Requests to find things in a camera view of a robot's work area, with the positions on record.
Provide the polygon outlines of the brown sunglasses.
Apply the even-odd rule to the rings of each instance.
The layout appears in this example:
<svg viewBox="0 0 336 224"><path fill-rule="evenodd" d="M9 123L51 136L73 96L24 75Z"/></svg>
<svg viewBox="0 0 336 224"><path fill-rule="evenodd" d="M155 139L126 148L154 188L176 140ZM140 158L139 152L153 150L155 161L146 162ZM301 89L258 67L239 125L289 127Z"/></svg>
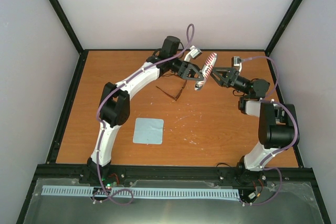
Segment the brown sunglasses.
<svg viewBox="0 0 336 224"><path fill-rule="evenodd" d="M177 101L182 92L186 88L187 81L181 79L176 74L168 73L164 74L155 83L155 87L159 94L171 101Z"/></svg>

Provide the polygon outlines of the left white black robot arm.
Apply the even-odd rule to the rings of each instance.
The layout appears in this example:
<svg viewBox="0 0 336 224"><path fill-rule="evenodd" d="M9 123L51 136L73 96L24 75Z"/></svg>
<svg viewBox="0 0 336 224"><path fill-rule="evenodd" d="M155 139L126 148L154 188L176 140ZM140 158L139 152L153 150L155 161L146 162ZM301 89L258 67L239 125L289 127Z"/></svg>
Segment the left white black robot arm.
<svg viewBox="0 0 336 224"><path fill-rule="evenodd" d="M96 114L100 131L93 153L87 165L91 169L91 178L104 183L109 177L112 148L120 127L130 116L131 99L146 85L171 71L184 80L204 81L201 69L179 56L177 52L180 40L174 36L165 38L159 54L148 57L146 62L124 80L105 84Z"/></svg>

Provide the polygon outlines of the light blue cleaning cloth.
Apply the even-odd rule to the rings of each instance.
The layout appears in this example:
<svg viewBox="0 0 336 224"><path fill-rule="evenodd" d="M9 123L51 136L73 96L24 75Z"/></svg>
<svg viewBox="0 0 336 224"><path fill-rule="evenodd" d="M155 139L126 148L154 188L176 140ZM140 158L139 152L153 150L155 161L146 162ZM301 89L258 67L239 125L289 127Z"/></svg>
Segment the light blue cleaning cloth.
<svg viewBox="0 0 336 224"><path fill-rule="evenodd" d="M160 145L163 142L163 119L136 118L133 143Z"/></svg>

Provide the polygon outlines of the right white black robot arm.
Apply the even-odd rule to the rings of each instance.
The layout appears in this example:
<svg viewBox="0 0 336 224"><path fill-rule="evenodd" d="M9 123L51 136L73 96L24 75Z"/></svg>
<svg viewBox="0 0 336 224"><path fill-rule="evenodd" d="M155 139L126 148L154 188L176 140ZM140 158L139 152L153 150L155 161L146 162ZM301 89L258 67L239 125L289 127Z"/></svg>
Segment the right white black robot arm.
<svg viewBox="0 0 336 224"><path fill-rule="evenodd" d="M239 111L259 118L258 142L235 168L237 182L248 185L262 177L262 171L272 158L299 141L295 106L265 100L270 83L264 79L246 79L234 67L216 67L211 77L219 86L241 92Z"/></svg>

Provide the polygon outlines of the flag pattern sunglasses case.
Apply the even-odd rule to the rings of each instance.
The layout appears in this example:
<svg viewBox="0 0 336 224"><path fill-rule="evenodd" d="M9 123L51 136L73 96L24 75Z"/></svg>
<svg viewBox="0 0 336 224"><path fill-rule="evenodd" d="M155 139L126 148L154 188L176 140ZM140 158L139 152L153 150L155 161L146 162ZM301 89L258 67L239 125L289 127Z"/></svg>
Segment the flag pattern sunglasses case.
<svg viewBox="0 0 336 224"><path fill-rule="evenodd" d="M199 91L202 89L202 87L204 86L207 79L210 77L212 73L216 60L217 60L217 53L213 52L207 57L201 70L201 74L204 77L204 79L202 81L196 81L194 90Z"/></svg>

